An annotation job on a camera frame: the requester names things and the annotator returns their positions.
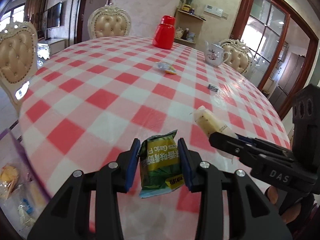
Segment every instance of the red bottle cap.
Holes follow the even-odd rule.
[[[162,17],[161,23],[168,24],[174,26],[175,18],[169,15],[165,15]]]

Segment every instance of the red and white checkered tablecloth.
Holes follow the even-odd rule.
[[[155,62],[172,63],[177,75]],[[208,90],[208,84],[219,88]],[[238,72],[207,65],[202,52],[174,43],[156,48],[149,38],[108,37],[73,45],[44,64],[31,80],[20,114],[23,143],[50,195],[77,169],[96,171],[130,148],[134,138],[178,130],[189,149],[217,168],[244,168],[217,154],[193,121],[201,105],[236,133],[289,148],[284,127],[268,100]],[[258,182],[261,189],[266,184]],[[125,239],[194,239],[200,194],[185,186],[139,198],[140,172],[119,194]]]

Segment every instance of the television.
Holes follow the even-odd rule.
[[[47,29],[52,29],[60,26],[62,2],[50,7],[46,12],[47,14]]]

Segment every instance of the green snack bag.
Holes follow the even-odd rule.
[[[140,197],[151,197],[174,191],[184,184],[178,148],[177,130],[154,135],[145,140],[139,152],[142,190]]]

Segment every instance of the white teapot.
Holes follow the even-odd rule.
[[[221,63],[225,63],[231,56],[231,53],[224,51],[220,45],[209,45],[209,42],[206,41],[205,46],[204,59],[209,65],[219,66]],[[224,54],[228,55],[225,60],[223,60]]]

